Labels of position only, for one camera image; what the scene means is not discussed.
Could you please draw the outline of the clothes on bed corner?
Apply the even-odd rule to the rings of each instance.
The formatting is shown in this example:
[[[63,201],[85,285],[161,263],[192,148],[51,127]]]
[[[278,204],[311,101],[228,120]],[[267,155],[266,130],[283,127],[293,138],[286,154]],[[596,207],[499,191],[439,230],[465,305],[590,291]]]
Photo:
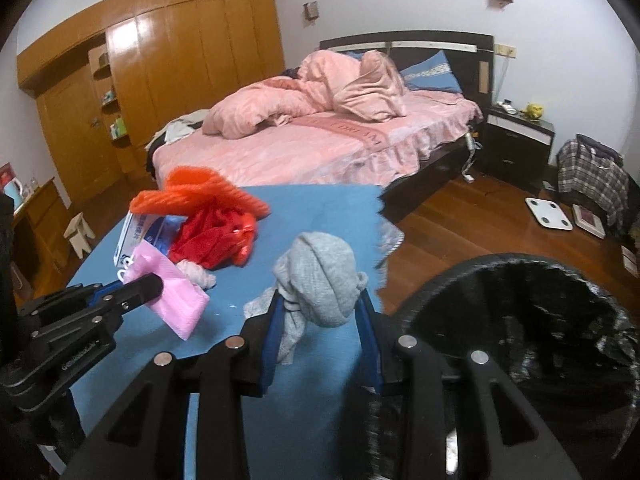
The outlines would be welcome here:
[[[165,143],[174,143],[186,136],[190,136],[195,130],[201,128],[207,114],[208,109],[201,108],[200,110],[194,110],[190,114],[171,119],[163,128],[153,134],[150,142],[145,145],[145,151],[149,152],[152,144],[158,139],[163,139]]]

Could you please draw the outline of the black nightstand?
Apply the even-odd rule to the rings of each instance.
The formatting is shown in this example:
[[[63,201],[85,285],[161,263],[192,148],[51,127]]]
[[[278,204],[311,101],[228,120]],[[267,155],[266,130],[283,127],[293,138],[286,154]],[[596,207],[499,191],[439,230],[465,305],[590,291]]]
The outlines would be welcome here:
[[[508,114],[494,105],[480,136],[480,169],[527,192],[538,195],[555,137],[551,122]]]

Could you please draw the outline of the white blue cotton pad box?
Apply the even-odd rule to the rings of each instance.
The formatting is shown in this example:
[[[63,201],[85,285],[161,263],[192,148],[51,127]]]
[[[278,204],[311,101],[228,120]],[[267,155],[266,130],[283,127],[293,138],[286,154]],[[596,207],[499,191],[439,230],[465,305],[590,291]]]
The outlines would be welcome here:
[[[186,218],[133,214],[125,217],[114,253],[116,275],[129,283],[145,274],[154,273],[163,280],[185,280],[186,276],[168,258],[174,238]]]

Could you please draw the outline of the small wall switch box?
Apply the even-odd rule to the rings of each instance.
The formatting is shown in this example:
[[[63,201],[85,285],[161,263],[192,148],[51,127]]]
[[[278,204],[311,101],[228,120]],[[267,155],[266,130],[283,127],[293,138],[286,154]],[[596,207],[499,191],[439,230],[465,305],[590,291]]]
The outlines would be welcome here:
[[[304,17],[307,22],[318,20],[320,13],[317,1],[305,2],[303,5]]]

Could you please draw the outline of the white bathroom scale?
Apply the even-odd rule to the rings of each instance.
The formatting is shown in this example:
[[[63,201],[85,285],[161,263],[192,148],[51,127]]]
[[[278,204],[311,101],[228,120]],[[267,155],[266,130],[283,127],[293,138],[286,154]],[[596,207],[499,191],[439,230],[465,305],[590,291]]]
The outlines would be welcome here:
[[[526,206],[536,221],[546,229],[571,231],[572,222],[562,211],[561,207],[552,200],[542,200],[539,197],[526,197]]]

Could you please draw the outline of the red picture frame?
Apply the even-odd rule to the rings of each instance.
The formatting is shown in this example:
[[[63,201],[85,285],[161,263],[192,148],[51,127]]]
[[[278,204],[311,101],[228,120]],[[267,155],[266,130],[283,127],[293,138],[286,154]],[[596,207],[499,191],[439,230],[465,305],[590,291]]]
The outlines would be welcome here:
[[[0,188],[3,190],[15,178],[13,168],[9,162],[0,167]]]

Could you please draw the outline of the pink quilt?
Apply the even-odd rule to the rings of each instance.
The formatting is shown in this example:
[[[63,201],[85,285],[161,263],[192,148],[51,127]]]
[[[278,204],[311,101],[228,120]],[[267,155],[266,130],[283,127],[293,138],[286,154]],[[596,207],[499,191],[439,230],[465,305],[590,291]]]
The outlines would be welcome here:
[[[406,93],[396,65],[381,51],[354,58],[318,50],[303,59],[294,77],[270,77],[226,96],[208,111],[202,131],[239,140],[265,124],[280,126],[325,112],[387,122],[407,115]]]

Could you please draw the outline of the black lined trash bin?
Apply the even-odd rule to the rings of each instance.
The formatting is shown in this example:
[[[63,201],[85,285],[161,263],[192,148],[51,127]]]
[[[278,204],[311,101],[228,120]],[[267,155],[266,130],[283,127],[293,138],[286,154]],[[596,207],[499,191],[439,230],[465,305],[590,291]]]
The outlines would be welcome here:
[[[577,479],[638,477],[638,328],[579,271],[532,255],[477,257],[386,316],[450,358],[487,352],[561,443]]]

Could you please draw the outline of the white small stool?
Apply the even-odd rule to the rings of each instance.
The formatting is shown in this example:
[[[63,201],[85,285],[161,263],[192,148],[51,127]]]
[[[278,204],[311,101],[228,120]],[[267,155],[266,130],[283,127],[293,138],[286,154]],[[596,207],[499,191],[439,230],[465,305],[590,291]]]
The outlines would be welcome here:
[[[64,237],[70,242],[76,256],[82,260],[92,252],[92,243],[96,233],[90,228],[82,212],[75,214],[64,231]]]

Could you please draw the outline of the orange foam fruit net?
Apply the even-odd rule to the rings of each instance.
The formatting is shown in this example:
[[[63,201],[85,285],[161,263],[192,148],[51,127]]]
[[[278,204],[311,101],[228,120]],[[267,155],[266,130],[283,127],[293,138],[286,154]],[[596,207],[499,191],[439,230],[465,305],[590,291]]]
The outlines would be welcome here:
[[[160,190],[141,191],[131,200],[129,211],[132,214],[191,217],[209,206],[239,209],[256,219],[270,214],[266,202],[237,188],[217,171],[192,166],[176,167]]]

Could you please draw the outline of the wall power socket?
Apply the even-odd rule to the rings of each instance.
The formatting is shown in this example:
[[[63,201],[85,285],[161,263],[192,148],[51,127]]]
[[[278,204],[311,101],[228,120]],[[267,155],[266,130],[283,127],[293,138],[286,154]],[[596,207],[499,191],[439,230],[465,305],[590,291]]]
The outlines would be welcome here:
[[[509,46],[508,44],[495,44],[495,55],[502,56],[503,58],[516,58],[516,47]]]

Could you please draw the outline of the pink plastic bag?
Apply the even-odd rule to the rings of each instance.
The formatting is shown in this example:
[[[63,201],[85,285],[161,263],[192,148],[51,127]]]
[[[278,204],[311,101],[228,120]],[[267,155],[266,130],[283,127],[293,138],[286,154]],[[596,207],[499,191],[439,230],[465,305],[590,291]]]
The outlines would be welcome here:
[[[209,296],[157,248],[142,240],[117,275],[128,284],[149,273],[162,280],[163,290],[160,296],[148,302],[148,306],[178,337],[188,340],[200,322]]]

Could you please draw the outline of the light blue kettle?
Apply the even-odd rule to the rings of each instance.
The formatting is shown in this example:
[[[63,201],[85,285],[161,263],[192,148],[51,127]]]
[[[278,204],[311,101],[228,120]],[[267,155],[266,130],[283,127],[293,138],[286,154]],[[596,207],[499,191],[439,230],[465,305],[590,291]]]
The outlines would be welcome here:
[[[24,203],[23,185],[17,178],[2,178],[2,192],[9,196],[11,200],[13,200],[13,209],[17,210]]]

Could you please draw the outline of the red cloth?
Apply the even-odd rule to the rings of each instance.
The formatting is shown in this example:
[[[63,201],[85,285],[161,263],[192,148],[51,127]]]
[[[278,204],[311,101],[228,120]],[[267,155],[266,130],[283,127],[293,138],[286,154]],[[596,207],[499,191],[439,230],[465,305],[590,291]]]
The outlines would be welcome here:
[[[246,211],[211,206],[187,218],[174,238],[168,258],[173,263],[190,260],[206,270],[233,264],[235,237],[232,231],[242,212]]]

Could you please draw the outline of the wooden sideboard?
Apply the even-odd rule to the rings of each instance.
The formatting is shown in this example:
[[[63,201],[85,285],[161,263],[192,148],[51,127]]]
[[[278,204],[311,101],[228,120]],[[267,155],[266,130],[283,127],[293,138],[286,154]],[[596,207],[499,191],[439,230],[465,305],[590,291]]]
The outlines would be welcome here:
[[[64,236],[69,223],[70,211],[52,179],[14,214],[12,280],[19,306],[62,281],[72,251]]]

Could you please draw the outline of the red plastic bubble wrap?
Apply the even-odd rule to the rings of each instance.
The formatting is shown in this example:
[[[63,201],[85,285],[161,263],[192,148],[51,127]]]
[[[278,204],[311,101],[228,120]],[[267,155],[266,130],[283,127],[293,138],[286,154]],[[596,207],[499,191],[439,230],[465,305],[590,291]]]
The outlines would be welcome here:
[[[257,235],[257,220],[250,212],[242,212],[232,231],[235,250],[231,261],[235,266],[245,266],[253,250]]]

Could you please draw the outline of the framed picture on floor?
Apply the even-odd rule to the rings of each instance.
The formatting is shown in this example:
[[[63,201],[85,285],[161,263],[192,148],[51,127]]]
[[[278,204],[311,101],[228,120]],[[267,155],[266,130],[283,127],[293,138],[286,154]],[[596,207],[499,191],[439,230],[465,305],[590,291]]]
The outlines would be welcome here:
[[[605,228],[598,216],[584,206],[580,206],[578,204],[574,204],[572,206],[572,211],[575,223],[581,229],[597,238],[600,238],[600,240],[605,238]]]

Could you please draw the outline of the plaid bag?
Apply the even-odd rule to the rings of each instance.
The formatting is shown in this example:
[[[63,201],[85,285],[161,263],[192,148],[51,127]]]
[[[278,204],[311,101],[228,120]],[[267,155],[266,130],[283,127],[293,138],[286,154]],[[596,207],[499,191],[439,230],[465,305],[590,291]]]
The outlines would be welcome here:
[[[556,155],[558,192],[579,193],[599,206],[609,226],[622,228],[628,206],[629,177],[611,156],[578,138],[562,145]]]

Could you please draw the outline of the bed with pink sheet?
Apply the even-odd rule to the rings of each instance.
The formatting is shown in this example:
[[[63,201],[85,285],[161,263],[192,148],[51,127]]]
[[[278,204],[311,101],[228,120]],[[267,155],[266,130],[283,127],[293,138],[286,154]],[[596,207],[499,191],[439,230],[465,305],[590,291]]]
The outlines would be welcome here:
[[[365,122],[325,112],[262,125],[239,140],[210,136],[202,127],[190,136],[146,152],[146,168],[158,185],[176,167],[213,169],[239,186],[370,184],[383,195],[387,218],[397,221],[457,176],[467,174],[477,150],[474,130],[488,109],[494,40],[477,32],[396,30],[323,40],[314,50],[359,58],[385,53],[400,73],[442,50],[461,94],[410,90],[407,115]]]

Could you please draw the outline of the wooden wardrobe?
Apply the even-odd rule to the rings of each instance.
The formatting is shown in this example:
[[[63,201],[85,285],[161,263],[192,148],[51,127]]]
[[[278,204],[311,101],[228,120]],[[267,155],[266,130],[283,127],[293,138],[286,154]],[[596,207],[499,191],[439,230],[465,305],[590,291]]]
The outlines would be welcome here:
[[[166,122],[283,67],[274,0],[103,0],[16,59],[74,204],[140,176]]]

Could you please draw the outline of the pink sock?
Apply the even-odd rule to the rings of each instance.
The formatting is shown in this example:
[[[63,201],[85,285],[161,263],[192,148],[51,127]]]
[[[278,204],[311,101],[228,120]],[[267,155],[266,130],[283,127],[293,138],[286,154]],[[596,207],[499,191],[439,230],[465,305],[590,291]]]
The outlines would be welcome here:
[[[176,267],[191,283],[203,290],[209,290],[217,283],[214,274],[193,261],[183,259],[176,264]]]

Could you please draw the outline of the blue pillow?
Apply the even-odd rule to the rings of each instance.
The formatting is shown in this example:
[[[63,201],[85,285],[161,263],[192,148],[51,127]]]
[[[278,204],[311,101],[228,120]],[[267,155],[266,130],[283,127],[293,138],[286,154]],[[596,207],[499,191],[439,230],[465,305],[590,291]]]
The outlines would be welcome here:
[[[461,94],[459,81],[442,50],[427,60],[405,68],[400,72],[405,86],[413,91],[428,90]]]

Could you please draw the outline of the yellow toy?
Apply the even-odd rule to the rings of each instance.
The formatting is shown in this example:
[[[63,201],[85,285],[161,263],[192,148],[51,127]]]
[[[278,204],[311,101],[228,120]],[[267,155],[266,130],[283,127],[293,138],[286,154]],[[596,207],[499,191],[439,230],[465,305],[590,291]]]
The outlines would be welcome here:
[[[528,103],[521,113],[527,119],[539,120],[544,116],[544,107],[538,103]]]

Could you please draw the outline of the grey sock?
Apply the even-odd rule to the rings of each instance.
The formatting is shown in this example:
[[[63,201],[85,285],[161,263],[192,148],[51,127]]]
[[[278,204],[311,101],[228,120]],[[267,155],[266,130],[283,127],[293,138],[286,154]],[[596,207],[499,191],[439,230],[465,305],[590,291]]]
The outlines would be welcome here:
[[[272,268],[276,284],[244,304],[244,318],[269,310],[275,294],[283,299],[283,336],[277,360],[290,365],[308,323],[322,328],[347,323],[367,274],[357,269],[352,248],[341,237],[325,232],[303,232]]]

